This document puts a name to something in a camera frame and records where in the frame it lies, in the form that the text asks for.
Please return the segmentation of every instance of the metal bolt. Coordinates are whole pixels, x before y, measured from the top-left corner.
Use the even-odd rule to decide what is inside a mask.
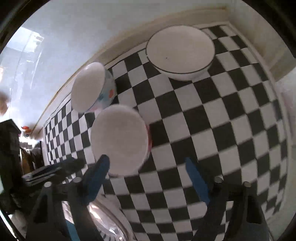
[[[223,182],[223,179],[220,178],[220,177],[215,177],[215,178],[214,178],[214,182],[215,182],[215,183],[222,183],[222,182]]]
[[[76,177],[76,178],[73,179],[73,182],[78,183],[78,182],[80,182],[81,180],[82,180],[81,177]]]
[[[46,187],[46,188],[49,188],[51,185],[52,185],[51,182],[46,182],[46,183],[44,183],[44,187]]]
[[[251,187],[251,183],[249,183],[249,182],[244,182],[243,185],[244,185],[246,188],[250,188],[250,187]]]

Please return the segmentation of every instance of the large white bowl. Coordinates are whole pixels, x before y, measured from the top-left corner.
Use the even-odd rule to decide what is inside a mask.
[[[147,42],[146,54],[159,72],[186,81],[208,70],[215,46],[200,29],[177,25],[156,32]]]

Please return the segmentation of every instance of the white dish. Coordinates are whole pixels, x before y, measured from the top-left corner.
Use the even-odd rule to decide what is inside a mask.
[[[215,56],[212,39],[196,27],[177,25],[156,32],[147,42],[149,61],[176,80],[191,80],[206,71]]]
[[[138,170],[151,150],[146,124],[134,109],[114,104],[101,111],[91,128],[91,148],[98,160],[105,154],[109,173],[125,176]]]
[[[115,96],[113,76],[104,65],[93,62],[77,74],[71,91],[71,103],[79,113],[94,112],[108,107]]]

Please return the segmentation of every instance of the black rim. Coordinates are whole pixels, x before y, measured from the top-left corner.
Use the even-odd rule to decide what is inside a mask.
[[[203,32],[206,36],[208,36],[208,38],[211,40],[211,43],[213,44],[213,47],[214,47],[214,55],[213,55],[213,57],[212,57],[211,62],[210,62],[207,66],[205,66],[205,67],[203,67],[203,68],[201,68],[201,69],[199,69],[199,70],[192,71],[192,72],[177,73],[177,72],[170,72],[170,71],[167,71],[167,70],[161,69],[161,68],[159,68],[158,66],[156,66],[155,64],[153,64],[153,62],[149,59],[148,54],[147,54],[147,46],[148,46],[148,43],[149,43],[150,39],[151,39],[155,34],[157,34],[158,32],[160,32],[160,31],[162,31],[162,30],[164,30],[164,29],[167,29],[167,28],[175,27],[175,26],[186,26],[186,27],[195,28],[195,29],[198,29],[198,30],[200,30],[201,32]],[[153,65],[155,68],[160,69],[160,70],[162,70],[163,72],[167,72],[167,73],[170,73],[170,74],[192,74],[192,73],[199,72],[199,71],[201,71],[201,70],[203,70],[203,69],[209,67],[209,66],[212,64],[212,62],[213,62],[213,60],[214,60],[214,57],[215,57],[215,55],[216,55],[215,45],[214,45],[214,43],[213,43],[213,40],[212,40],[212,38],[211,38],[207,33],[205,33],[204,31],[202,31],[202,30],[201,30],[200,28],[198,28],[198,27],[190,26],[190,25],[184,25],[184,24],[168,26],[168,27],[162,28],[161,30],[158,30],[157,32],[155,32],[155,33],[149,38],[149,40],[148,40],[147,43],[146,43],[145,53],[146,53],[147,59],[150,61],[150,63],[152,63],[152,65]]]

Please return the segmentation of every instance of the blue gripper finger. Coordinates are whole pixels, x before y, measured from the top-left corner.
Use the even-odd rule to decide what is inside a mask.
[[[185,158],[185,167],[198,197],[208,205],[210,202],[208,186],[189,157]]]
[[[110,168],[109,157],[102,155],[96,164],[88,169],[82,178],[83,189],[86,193],[84,201],[86,205],[94,201],[105,181]]]

